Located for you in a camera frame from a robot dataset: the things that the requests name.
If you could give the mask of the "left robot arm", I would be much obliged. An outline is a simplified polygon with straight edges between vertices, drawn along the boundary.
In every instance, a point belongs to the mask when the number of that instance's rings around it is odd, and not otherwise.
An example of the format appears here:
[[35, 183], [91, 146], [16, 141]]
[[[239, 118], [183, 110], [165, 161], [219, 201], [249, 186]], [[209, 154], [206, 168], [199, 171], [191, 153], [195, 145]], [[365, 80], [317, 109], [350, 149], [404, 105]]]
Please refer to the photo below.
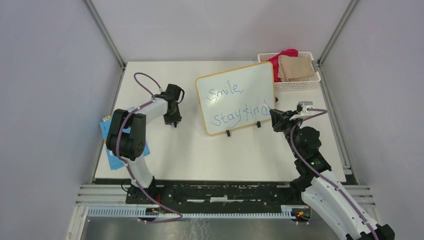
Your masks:
[[155, 178], [144, 158], [147, 125], [163, 117], [165, 125], [177, 127], [182, 120], [179, 104], [184, 96], [185, 91], [180, 86], [168, 84], [165, 91], [148, 102], [128, 110], [116, 109], [112, 114], [106, 148], [124, 163], [131, 183], [139, 187], [137, 196], [145, 204], [157, 198], [157, 190], [151, 186]]

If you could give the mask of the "yellow framed whiteboard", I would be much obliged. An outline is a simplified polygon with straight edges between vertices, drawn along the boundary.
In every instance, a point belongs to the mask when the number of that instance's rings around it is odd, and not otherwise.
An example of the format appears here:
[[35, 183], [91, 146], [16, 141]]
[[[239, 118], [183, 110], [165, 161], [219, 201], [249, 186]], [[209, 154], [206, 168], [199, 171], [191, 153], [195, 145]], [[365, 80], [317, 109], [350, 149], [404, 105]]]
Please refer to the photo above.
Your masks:
[[259, 62], [201, 76], [196, 93], [206, 133], [210, 136], [270, 120], [276, 105], [273, 65]]

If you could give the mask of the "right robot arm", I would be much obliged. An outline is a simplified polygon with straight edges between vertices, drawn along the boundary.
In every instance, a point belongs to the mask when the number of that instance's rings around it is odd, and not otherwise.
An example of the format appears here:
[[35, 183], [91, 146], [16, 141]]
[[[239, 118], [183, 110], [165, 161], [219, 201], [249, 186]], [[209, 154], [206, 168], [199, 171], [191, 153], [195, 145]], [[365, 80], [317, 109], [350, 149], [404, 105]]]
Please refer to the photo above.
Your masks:
[[327, 113], [325, 109], [299, 105], [295, 111], [269, 109], [272, 129], [283, 133], [295, 157], [299, 177], [289, 184], [289, 199], [305, 203], [341, 240], [393, 240], [394, 230], [379, 224], [359, 206], [339, 182], [319, 149], [320, 132], [302, 124]]

